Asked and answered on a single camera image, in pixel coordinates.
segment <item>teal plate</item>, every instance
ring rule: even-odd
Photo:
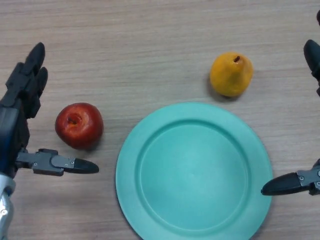
[[[116,165],[124,216],[144,240],[248,240],[268,214],[266,149],[234,114],[179,103],[143,119]]]

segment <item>wood grain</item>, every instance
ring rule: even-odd
[[[29,151],[57,149],[100,166],[89,176],[21,170],[12,196],[10,240],[136,240],[115,193],[115,167],[130,130],[180,102],[223,107],[261,137],[274,176],[309,169],[320,157],[320,99],[304,59],[320,41],[319,0],[1,0],[0,94],[15,64],[43,42],[49,80],[29,121]],[[208,88],[215,57],[248,56],[254,79],[237,101]],[[63,144],[55,117],[67,104],[96,105],[106,126],[91,153]],[[274,197],[254,240],[318,240],[320,199]]]

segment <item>apple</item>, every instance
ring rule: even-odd
[[[56,117],[55,132],[77,150],[94,147],[104,132],[104,121],[97,107],[77,102],[66,106]]]

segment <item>metal robot arm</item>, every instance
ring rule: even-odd
[[[303,52],[311,75],[318,82],[319,88],[316,92],[320,97],[320,45],[309,39]],[[263,186],[261,193],[266,196],[278,196],[304,191],[308,191],[312,196],[320,195],[320,159],[310,170],[298,170],[270,180]]]
[[[48,80],[42,64],[45,46],[38,43],[25,62],[15,66],[6,82],[7,91],[0,100],[0,240],[7,239],[14,206],[10,197],[15,191],[18,169],[32,169],[35,174],[62,176],[64,172],[94,174],[99,167],[87,160],[64,157],[56,150],[41,148],[28,153],[30,138],[28,119],[40,109],[40,97]]]

